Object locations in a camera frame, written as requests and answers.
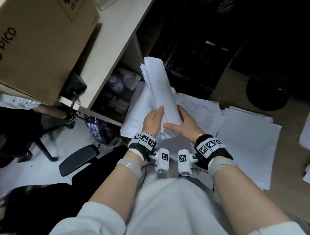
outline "left hand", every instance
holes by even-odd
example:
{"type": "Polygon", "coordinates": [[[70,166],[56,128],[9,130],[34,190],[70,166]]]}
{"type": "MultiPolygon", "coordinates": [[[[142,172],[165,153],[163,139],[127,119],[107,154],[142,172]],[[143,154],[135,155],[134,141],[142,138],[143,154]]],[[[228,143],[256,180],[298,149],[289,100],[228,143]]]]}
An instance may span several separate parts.
{"type": "Polygon", "coordinates": [[[145,131],[156,138],[158,132],[160,131],[164,111],[164,106],[160,106],[157,111],[152,110],[149,112],[144,119],[142,131],[145,131]]]}

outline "bottle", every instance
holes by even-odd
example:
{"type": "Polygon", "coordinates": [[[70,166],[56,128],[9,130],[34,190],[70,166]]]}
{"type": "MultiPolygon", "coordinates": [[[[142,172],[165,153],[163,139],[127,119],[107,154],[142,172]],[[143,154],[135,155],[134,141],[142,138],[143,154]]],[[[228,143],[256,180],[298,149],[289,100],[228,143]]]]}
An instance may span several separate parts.
{"type": "Polygon", "coordinates": [[[125,91],[125,86],[119,76],[112,72],[108,81],[107,85],[114,91],[115,94],[120,95],[125,91]]]}

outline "chair armrest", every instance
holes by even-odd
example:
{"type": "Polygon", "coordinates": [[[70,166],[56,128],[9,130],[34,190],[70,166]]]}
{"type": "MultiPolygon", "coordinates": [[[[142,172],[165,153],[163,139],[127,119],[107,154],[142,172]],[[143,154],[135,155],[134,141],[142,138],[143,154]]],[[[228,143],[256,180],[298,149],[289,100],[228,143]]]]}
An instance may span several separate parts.
{"type": "Polygon", "coordinates": [[[79,149],[67,157],[60,165],[61,176],[67,176],[99,155],[99,150],[91,144],[79,149]]]}

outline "wrist tracker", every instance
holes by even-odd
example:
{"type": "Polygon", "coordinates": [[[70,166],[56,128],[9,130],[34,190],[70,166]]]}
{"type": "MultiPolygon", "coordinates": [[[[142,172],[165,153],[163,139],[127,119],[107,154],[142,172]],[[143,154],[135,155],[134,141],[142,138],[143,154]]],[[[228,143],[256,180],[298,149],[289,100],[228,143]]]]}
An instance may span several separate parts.
{"type": "Polygon", "coordinates": [[[205,134],[199,136],[194,149],[197,152],[198,159],[203,159],[204,166],[207,169],[210,161],[217,156],[223,156],[233,160],[233,157],[226,150],[226,146],[212,135],[205,134]]]}
{"type": "Polygon", "coordinates": [[[137,132],[128,144],[128,150],[138,154],[142,161],[154,151],[155,138],[147,132],[137,132]]]}

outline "grey tape on arm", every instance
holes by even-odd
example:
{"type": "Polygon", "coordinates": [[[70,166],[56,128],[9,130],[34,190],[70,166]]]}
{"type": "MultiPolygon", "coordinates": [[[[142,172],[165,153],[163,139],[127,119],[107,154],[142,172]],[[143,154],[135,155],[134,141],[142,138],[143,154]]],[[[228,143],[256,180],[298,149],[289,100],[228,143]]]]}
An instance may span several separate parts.
{"type": "Polygon", "coordinates": [[[212,177],[215,172],[221,170],[224,166],[229,166],[229,165],[238,167],[238,165],[229,158],[212,161],[210,167],[208,168],[209,169],[208,173],[212,177]]]}

